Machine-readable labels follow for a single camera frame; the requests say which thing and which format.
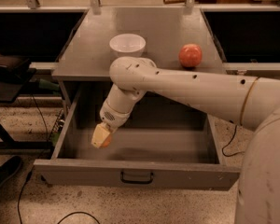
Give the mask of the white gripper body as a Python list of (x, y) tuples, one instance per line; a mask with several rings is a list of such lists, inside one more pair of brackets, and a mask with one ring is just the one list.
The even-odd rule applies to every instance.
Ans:
[(117, 128), (122, 126), (131, 114), (131, 106), (128, 103), (115, 103), (111, 105), (107, 100), (104, 101), (100, 110), (100, 118), (103, 126), (114, 133)]

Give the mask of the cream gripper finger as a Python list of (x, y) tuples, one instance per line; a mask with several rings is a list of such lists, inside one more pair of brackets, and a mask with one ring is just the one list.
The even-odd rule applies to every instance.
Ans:
[(111, 134), (109, 129), (103, 124), (98, 124), (93, 132), (91, 144), (96, 148), (101, 148), (101, 144)]

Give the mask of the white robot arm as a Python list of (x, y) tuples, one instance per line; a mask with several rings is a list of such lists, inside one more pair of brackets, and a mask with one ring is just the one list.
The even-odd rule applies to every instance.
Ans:
[(160, 69), (120, 57), (91, 144), (105, 147), (148, 91), (254, 132), (240, 173), (235, 224), (280, 224), (280, 80)]

